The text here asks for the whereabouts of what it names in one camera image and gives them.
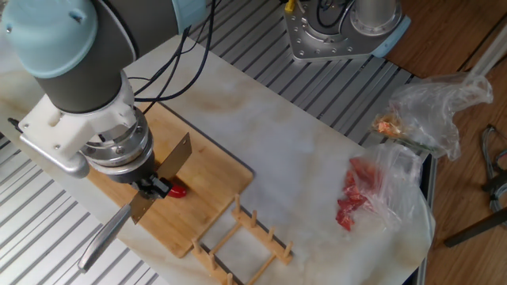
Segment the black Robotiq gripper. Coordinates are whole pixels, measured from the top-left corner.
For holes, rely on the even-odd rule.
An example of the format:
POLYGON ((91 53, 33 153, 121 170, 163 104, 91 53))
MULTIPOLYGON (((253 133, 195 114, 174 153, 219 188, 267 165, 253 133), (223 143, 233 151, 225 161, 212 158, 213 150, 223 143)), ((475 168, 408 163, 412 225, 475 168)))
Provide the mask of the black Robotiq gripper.
POLYGON ((154 156, 139 156, 126 165, 105 167, 103 173, 115 182, 121 184, 132 183, 132 187, 141 193, 145 199, 155 200, 157 196, 166 197, 173 184, 165 178, 149 177, 154 172, 154 168, 154 156))

